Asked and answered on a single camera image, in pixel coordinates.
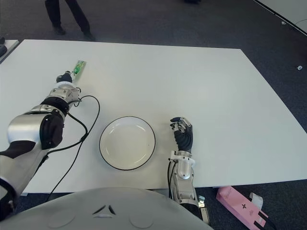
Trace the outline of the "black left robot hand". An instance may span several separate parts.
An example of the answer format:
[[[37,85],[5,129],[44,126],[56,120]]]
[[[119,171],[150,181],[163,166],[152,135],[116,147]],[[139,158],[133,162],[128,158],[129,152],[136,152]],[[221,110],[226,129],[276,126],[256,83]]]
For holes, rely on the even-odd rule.
[[[65,71],[64,74],[58,75],[56,78],[56,83],[60,82],[69,82],[72,83],[72,77],[71,77],[71,72],[70,71]]]

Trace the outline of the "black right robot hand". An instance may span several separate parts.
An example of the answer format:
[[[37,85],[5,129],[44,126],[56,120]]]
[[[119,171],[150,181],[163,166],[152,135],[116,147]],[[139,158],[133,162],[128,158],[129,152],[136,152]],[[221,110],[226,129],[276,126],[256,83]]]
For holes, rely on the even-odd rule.
[[[174,117],[170,120],[171,128],[179,151],[191,153],[193,145],[193,126],[184,117]]]

